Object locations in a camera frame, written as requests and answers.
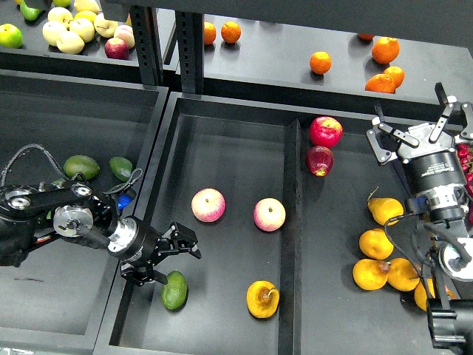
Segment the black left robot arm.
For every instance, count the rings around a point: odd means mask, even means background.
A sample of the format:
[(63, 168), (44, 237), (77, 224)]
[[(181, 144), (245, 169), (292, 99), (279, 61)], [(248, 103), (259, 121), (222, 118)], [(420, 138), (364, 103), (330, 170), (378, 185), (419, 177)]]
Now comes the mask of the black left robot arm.
[[(61, 176), (57, 183), (8, 185), (7, 173), (30, 149), (45, 154)], [(129, 190), (143, 174), (135, 169), (126, 182), (106, 192), (89, 185), (82, 171), (68, 177), (43, 146), (21, 147), (1, 171), (1, 265), (18, 267), (29, 253), (55, 240), (105, 249), (120, 261), (120, 275), (129, 282), (167, 284), (155, 266), (169, 256), (201, 252), (194, 231), (173, 222), (163, 234), (135, 216), (124, 217), (132, 200)]]

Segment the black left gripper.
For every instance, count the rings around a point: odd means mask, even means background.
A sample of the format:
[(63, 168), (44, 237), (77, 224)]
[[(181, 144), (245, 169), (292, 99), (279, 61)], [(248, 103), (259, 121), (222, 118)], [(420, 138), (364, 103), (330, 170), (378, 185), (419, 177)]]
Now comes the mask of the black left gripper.
[(120, 275), (136, 286), (145, 283), (168, 284), (165, 274), (154, 269), (160, 260), (181, 253), (201, 259), (198, 239), (193, 230), (178, 222), (172, 222), (164, 234), (134, 216), (118, 221), (115, 231), (109, 236), (106, 247), (120, 263)]

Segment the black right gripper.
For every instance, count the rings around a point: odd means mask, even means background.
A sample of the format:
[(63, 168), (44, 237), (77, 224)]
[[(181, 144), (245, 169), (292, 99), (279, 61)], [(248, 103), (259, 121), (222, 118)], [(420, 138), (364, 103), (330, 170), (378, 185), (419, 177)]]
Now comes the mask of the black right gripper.
[[(379, 103), (367, 139), (380, 166), (396, 160), (402, 161), (409, 190), (420, 195), (439, 186), (465, 186), (466, 178), (460, 166), (455, 143), (472, 144), (472, 103), (461, 103), (447, 96), (441, 82), (435, 84), (435, 94), (443, 107), (438, 122), (411, 126), (407, 132), (395, 129), (384, 121)], [(451, 118), (462, 119), (463, 130), (453, 138), (443, 132)], [(381, 146), (379, 138), (387, 135), (400, 145), (397, 153)]]

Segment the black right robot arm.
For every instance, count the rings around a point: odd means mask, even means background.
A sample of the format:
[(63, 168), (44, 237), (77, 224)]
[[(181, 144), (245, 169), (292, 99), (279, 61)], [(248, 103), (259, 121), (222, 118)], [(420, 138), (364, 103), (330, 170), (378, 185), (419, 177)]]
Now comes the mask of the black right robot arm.
[(472, 143), (472, 104), (448, 96), (441, 83), (435, 93), (443, 108), (437, 123), (401, 131), (384, 122), (377, 105), (366, 136), (379, 165), (401, 162), (411, 195), (405, 216), (419, 218), (410, 240), (418, 258), (413, 266), (426, 291), (432, 346), (471, 354), (472, 300), (451, 299), (446, 281), (472, 281), (472, 196), (457, 155), (460, 144)]

